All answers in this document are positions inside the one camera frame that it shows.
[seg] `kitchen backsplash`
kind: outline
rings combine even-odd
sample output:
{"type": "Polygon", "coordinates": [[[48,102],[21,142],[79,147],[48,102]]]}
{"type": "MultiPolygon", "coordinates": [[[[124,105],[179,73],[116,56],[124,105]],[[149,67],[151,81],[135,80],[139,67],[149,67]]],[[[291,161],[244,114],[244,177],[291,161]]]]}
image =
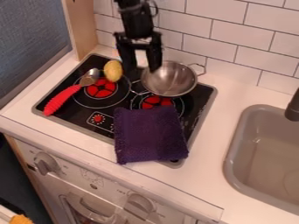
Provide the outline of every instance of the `kitchen backsplash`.
{"type": "MultiPolygon", "coordinates": [[[[299,87],[299,0],[156,0],[165,60],[293,94],[299,87]]],[[[115,47],[113,0],[94,0],[99,44],[115,47]]]]}

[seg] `spoon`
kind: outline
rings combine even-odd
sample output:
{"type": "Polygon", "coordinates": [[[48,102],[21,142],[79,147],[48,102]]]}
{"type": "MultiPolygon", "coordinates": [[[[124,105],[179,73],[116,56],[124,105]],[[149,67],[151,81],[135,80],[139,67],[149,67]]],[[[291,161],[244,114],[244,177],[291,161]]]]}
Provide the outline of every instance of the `spoon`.
{"type": "Polygon", "coordinates": [[[80,79],[79,84],[73,85],[55,95],[44,108],[44,115],[50,116],[55,113],[72,95],[81,88],[93,85],[100,77],[100,70],[92,68],[86,72],[80,79]]]}

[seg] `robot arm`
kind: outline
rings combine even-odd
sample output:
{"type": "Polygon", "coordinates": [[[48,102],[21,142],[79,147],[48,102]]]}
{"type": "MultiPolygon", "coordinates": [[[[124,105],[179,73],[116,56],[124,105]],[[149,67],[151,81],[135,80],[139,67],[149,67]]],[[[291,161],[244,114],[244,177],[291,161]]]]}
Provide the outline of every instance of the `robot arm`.
{"type": "Polygon", "coordinates": [[[116,32],[116,46],[122,58],[126,73],[137,67],[135,50],[144,50],[149,62],[149,70],[156,71],[162,65],[161,33],[154,31],[150,1],[154,3],[156,14],[158,8],[153,0],[115,0],[119,5],[124,32],[116,32]],[[147,44],[137,44],[138,39],[151,38],[147,44]]]}

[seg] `purple cloth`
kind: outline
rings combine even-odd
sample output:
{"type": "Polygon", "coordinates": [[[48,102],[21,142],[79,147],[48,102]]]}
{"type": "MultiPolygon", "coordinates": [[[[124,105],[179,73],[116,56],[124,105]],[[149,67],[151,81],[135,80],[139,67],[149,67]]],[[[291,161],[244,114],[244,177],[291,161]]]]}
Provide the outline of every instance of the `purple cloth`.
{"type": "Polygon", "coordinates": [[[115,110],[117,163],[169,161],[188,157],[184,134],[173,106],[115,110]]]}

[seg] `stove knob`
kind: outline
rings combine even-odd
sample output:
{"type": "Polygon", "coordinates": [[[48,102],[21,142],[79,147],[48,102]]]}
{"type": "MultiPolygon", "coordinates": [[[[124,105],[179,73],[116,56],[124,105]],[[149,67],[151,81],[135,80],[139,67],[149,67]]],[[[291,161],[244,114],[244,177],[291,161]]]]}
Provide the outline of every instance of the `stove knob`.
{"type": "Polygon", "coordinates": [[[146,220],[149,214],[155,211],[150,200],[137,193],[133,193],[129,196],[124,209],[143,220],[146,220]]]}
{"type": "Polygon", "coordinates": [[[57,172],[60,170],[56,160],[45,152],[39,152],[34,158],[34,164],[38,167],[41,175],[45,176],[48,172],[57,172]]]}

